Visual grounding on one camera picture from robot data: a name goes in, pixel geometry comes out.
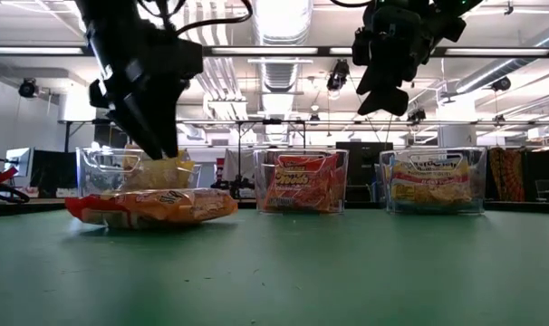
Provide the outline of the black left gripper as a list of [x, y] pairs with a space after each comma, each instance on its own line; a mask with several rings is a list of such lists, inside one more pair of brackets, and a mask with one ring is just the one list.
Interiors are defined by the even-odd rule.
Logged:
[[[176, 31], [172, 23], [87, 23], [87, 43], [100, 68], [88, 89], [89, 102], [109, 109], [107, 117], [152, 159], [178, 155], [184, 43]], [[134, 116], [141, 116], [142, 124]]]

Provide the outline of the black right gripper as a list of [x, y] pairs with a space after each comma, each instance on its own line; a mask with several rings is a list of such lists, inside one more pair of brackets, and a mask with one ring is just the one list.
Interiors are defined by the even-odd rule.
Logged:
[[423, 25], [426, 4], [376, 4], [371, 16], [371, 65], [357, 86], [357, 94], [370, 92], [359, 115], [378, 110], [402, 116], [409, 95], [398, 88], [377, 88], [381, 81], [412, 81], [429, 56], [431, 37]]

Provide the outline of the yellow ramen pack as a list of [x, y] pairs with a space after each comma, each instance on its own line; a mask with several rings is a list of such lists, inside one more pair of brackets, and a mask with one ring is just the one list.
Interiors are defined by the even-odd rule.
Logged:
[[176, 158], [154, 160], [137, 145], [125, 146], [122, 168], [125, 171], [121, 191], [188, 188], [195, 162], [186, 150], [180, 149]]

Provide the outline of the red ramen pack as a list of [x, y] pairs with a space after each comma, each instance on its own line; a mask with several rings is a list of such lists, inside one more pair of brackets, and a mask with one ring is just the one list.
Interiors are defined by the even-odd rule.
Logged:
[[331, 207], [333, 212], [341, 213], [344, 207], [343, 201], [346, 187], [347, 161], [345, 160], [345, 153], [337, 153], [336, 157], [337, 161], [333, 171], [331, 187]]
[[334, 214], [332, 179], [337, 153], [278, 154], [264, 165], [266, 188], [259, 198], [264, 212], [307, 211]]

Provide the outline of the white yellow snack packet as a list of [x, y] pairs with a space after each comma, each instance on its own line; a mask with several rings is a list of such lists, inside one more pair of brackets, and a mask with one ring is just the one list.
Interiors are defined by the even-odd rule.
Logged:
[[396, 160], [390, 164], [389, 177], [390, 199], [398, 204], [451, 206], [473, 199], [469, 165], [458, 155], [420, 161]]

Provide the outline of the clear plastic bin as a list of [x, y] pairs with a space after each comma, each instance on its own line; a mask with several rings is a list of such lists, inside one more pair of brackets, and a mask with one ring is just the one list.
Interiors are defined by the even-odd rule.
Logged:
[[[125, 171], [122, 168], [124, 149], [77, 149], [77, 183], [80, 197], [120, 192]], [[188, 188], [198, 186], [201, 166], [195, 162]]]
[[[348, 172], [348, 158], [349, 158], [349, 152], [344, 149], [260, 149], [254, 152], [254, 162], [255, 162], [255, 197], [256, 197], [256, 205], [257, 209], [263, 213], [269, 213], [264, 212], [260, 209], [259, 204], [259, 198], [263, 193], [265, 192], [266, 188], [266, 181], [265, 181], [265, 172], [264, 172], [264, 165], [266, 164], [272, 164], [274, 162], [274, 157], [278, 154], [289, 154], [291, 152], [296, 153], [315, 153], [315, 152], [330, 152], [330, 153], [345, 153], [345, 160], [347, 161], [347, 172]], [[345, 198], [346, 198], [346, 187], [345, 187], [345, 194], [344, 194], [344, 201], [343, 204], [345, 205]], [[271, 212], [271, 213], [309, 213], [309, 214], [320, 214], [320, 213], [314, 213], [314, 212], [307, 212], [307, 211], [299, 211], [299, 212]]]
[[[469, 185], [473, 199], [466, 204], [451, 206], [398, 204], [390, 199], [390, 164], [396, 160], [420, 161], [427, 158], [451, 158], [458, 155], [469, 165]], [[481, 215], [486, 192], [486, 149], [478, 147], [447, 149], [400, 149], [380, 154], [380, 172], [386, 208], [391, 213], [419, 215]]]

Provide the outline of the tall black cabinet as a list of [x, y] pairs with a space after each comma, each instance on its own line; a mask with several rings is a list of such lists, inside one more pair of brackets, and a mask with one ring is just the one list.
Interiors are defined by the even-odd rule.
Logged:
[[380, 154], [393, 149], [390, 142], [337, 142], [337, 149], [349, 152], [346, 185], [348, 203], [372, 202], [383, 199]]

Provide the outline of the orange ramen pack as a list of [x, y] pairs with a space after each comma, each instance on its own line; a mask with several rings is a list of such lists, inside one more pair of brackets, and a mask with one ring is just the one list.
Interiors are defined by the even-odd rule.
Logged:
[[68, 212], [84, 224], [113, 229], [170, 229], [234, 214], [238, 204], [214, 188], [123, 191], [67, 197]]

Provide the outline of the black background cabinet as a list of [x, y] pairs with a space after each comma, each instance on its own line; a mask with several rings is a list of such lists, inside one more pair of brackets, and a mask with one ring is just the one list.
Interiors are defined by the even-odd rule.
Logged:
[[40, 198], [57, 198], [58, 190], [77, 192], [77, 156], [74, 152], [36, 149], [33, 153], [30, 187]]

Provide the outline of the white computer monitor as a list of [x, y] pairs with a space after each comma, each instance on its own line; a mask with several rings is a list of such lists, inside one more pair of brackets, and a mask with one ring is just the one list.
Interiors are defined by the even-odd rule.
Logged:
[[28, 177], [33, 164], [34, 148], [9, 149], [5, 153], [5, 170], [14, 168], [16, 177]]

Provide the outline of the dark background panel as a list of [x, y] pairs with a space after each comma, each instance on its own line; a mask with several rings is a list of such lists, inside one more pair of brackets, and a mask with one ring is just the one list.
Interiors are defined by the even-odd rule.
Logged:
[[527, 202], [549, 203], [549, 150], [525, 153], [524, 185]]

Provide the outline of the black background desk frame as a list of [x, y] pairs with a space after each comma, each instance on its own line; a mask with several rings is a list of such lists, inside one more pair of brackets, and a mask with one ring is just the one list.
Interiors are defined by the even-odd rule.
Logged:
[[90, 148], [97, 143], [100, 147], [124, 148], [130, 137], [109, 119], [60, 120], [65, 127], [64, 152], [74, 152], [77, 148]]

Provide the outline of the black background scaffold rail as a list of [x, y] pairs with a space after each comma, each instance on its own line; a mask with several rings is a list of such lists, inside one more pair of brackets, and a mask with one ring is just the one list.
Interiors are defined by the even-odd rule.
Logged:
[[517, 129], [527, 127], [532, 128], [549, 128], [549, 120], [372, 120], [365, 118], [363, 120], [280, 120], [280, 119], [265, 119], [265, 120], [177, 120], [176, 126], [178, 129], [186, 127], [191, 138], [200, 138], [201, 133], [197, 129], [236, 129], [238, 133], [238, 141], [255, 126], [286, 126], [289, 129], [296, 129], [298, 133], [305, 138], [309, 129], [319, 127], [325, 128], [327, 134], [332, 133], [335, 129], [337, 132], [367, 130], [371, 132], [379, 142], [389, 142], [389, 134], [392, 130], [404, 129], [411, 132], [424, 132], [437, 129], [440, 127], [475, 127], [491, 129], [492, 133], [505, 129]]

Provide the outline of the silver ceiling ventilation duct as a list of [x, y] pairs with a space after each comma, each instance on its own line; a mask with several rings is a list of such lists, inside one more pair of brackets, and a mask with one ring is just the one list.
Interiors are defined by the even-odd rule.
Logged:
[[[253, 0], [255, 44], [304, 45], [313, 15], [313, 0]], [[299, 65], [262, 63], [261, 105], [268, 119], [287, 120], [294, 104]]]

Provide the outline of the diagonal silver ceiling duct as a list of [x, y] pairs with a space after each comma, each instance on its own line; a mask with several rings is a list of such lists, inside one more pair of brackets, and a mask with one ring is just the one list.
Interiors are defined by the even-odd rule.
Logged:
[[[525, 47], [549, 47], [549, 28], [524, 43]], [[497, 59], [461, 79], [456, 84], [456, 93], [470, 93], [495, 82], [509, 73], [535, 61], [535, 58]]]

